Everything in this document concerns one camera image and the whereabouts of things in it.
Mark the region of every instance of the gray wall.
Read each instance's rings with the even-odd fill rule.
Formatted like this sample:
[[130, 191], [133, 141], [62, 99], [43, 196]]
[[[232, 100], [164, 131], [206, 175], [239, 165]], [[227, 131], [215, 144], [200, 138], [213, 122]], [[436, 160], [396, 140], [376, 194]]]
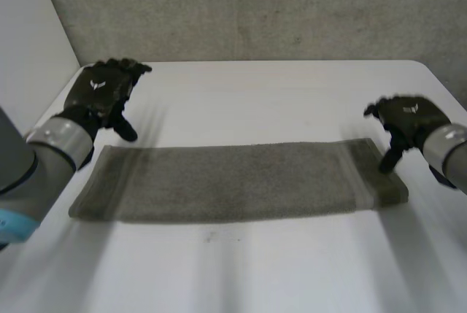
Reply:
[[467, 0], [52, 0], [81, 64], [413, 59], [467, 107]]

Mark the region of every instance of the gray robotic arm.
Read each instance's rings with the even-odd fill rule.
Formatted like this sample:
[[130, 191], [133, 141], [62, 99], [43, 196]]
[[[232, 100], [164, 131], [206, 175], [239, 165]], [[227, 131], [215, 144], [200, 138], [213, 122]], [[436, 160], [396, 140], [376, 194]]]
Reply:
[[64, 110], [27, 142], [0, 108], [0, 248], [31, 236], [74, 173], [90, 161], [100, 128], [137, 139], [122, 112], [139, 78], [150, 71], [128, 59], [84, 68]]
[[36, 230], [93, 140], [74, 121], [53, 117], [26, 143], [1, 109], [0, 131], [0, 244], [8, 244]]
[[444, 125], [425, 140], [423, 156], [430, 166], [467, 194], [467, 128]]

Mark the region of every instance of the white wall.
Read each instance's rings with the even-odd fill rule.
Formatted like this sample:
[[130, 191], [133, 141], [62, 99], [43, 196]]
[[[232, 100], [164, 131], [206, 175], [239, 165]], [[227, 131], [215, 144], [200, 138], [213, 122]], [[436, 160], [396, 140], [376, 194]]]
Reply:
[[0, 105], [21, 133], [78, 68], [50, 0], [0, 0]]

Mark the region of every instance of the white logo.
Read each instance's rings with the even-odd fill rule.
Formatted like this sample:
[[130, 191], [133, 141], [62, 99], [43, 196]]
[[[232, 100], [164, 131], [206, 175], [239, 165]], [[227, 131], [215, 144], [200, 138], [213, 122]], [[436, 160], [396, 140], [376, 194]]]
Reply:
[[90, 81], [90, 86], [96, 90], [97, 88], [100, 88], [100, 87], [104, 87], [105, 86], [105, 82], [102, 82], [102, 83], [94, 83], [92, 80]]
[[416, 113], [418, 111], [418, 104], [415, 104], [414, 107], [403, 107], [402, 110], [407, 113]]

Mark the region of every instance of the concrete wall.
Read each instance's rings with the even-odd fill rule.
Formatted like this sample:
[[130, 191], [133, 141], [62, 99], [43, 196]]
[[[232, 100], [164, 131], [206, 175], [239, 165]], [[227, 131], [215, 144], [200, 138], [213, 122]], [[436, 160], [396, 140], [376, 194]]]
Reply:
[[50, 0], [0, 0], [0, 105], [25, 133], [79, 65]]
[[467, 107], [467, 0], [53, 0], [81, 64], [413, 59]]

